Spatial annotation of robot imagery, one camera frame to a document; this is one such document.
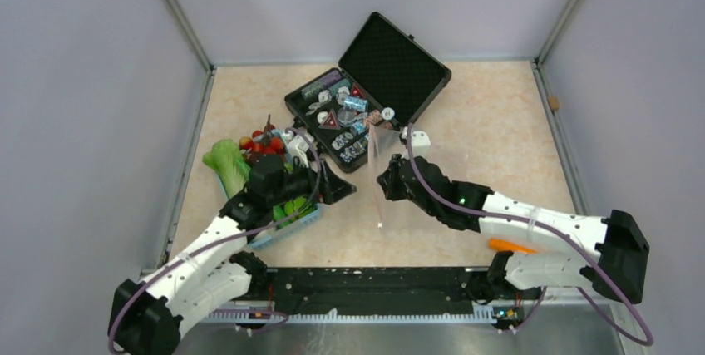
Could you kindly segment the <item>clear zip top bag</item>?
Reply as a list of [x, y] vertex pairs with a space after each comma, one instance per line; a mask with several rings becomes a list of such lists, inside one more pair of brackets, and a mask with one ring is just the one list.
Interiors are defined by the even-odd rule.
[[388, 219], [387, 204], [384, 189], [377, 182], [377, 177], [382, 175], [389, 165], [394, 154], [402, 153], [404, 150], [400, 142], [400, 132], [387, 129], [387, 126], [373, 126], [368, 132], [367, 147], [367, 177], [371, 184], [371, 199], [374, 209], [378, 230], [386, 228]]

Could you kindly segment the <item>green napa cabbage toy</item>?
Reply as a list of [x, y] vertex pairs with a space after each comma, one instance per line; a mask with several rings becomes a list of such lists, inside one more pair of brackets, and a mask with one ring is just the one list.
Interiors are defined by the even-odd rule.
[[228, 199], [238, 194], [245, 186], [250, 167], [241, 154], [239, 145], [232, 139], [214, 143], [202, 161], [218, 176]]

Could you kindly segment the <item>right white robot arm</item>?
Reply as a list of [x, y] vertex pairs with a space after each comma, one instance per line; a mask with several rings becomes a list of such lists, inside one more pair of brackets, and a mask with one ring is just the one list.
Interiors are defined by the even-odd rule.
[[409, 200], [451, 229], [531, 248], [530, 254], [504, 250], [493, 260], [487, 286], [497, 298], [535, 287], [591, 287], [614, 301], [643, 301], [650, 245], [625, 211], [603, 217], [533, 206], [451, 180], [421, 156], [395, 154], [376, 181], [386, 200]]

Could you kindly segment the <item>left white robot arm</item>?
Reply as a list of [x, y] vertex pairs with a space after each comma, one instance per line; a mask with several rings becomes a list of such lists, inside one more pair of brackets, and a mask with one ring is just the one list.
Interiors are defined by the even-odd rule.
[[355, 185], [318, 158], [311, 168], [288, 170], [276, 155], [262, 155], [241, 191], [228, 199], [205, 230], [171, 261], [114, 293], [108, 327], [112, 354], [172, 354], [182, 338], [221, 305], [256, 299], [267, 283], [265, 265], [243, 249], [255, 235], [278, 226], [274, 207], [299, 197], [306, 205], [333, 205]]

